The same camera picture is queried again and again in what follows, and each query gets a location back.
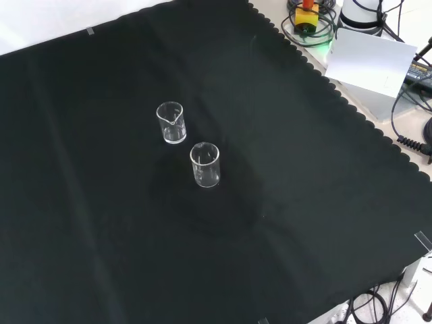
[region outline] black cloth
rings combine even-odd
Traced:
[[[94,31],[0,57],[0,322],[303,324],[426,252],[427,175],[246,2]]]

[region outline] white device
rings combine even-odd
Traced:
[[[341,27],[352,29],[366,34],[380,35],[382,26],[377,13],[368,11],[359,6],[376,10],[379,0],[344,0],[338,24]]]

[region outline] clear glass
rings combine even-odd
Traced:
[[[221,179],[219,149],[211,143],[201,142],[190,151],[190,160],[196,183],[204,188],[216,186]]]
[[[161,124],[163,139],[166,143],[178,144],[186,138],[183,107],[173,101],[163,103],[156,110]]]

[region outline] metal stand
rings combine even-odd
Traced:
[[[427,311],[427,313],[423,314],[423,319],[424,319],[426,322],[430,322],[430,321],[432,321],[432,304],[431,304],[431,306],[429,307],[429,310]]]

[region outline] electronic device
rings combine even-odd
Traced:
[[[297,27],[294,30],[297,34],[301,32],[317,31],[318,11],[319,6],[314,4],[313,0],[303,0],[302,6],[296,8],[296,15],[294,18],[294,25]]]
[[[432,67],[421,64],[417,61],[412,61],[411,66],[408,69],[408,73],[406,74],[404,83],[412,84],[417,80],[426,78],[427,76],[432,77]],[[425,80],[420,81],[414,87],[418,90],[425,91],[430,96],[432,96],[432,79],[426,78]]]
[[[357,32],[381,36],[385,14],[383,0],[344,0],[337,25]]]

